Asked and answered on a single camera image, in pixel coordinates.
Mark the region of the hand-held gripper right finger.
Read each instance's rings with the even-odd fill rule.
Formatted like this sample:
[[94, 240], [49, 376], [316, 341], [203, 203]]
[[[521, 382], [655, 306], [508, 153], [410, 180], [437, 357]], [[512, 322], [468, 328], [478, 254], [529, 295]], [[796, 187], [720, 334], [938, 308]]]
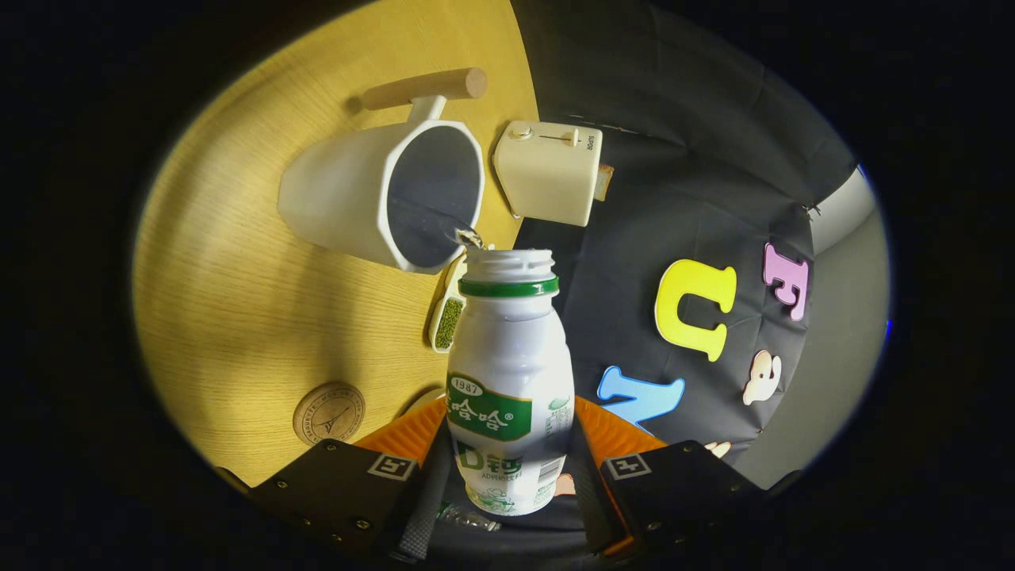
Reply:
[[761, 488], [706, 445], [664, 443], [581, 397], [569, 461], [588, 546], [599, 560], [720, 555], [754, 538], [764, 510], [802, 474], [790, 471]]

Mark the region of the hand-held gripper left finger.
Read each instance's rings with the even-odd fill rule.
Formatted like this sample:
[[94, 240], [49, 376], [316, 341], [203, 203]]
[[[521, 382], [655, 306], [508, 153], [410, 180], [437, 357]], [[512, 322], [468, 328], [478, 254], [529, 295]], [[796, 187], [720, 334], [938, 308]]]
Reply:
[[342, 553], [414, 564], [427, 556], [450, 469], [439, 398], [355, 443], [319, 441], [250, 497]]

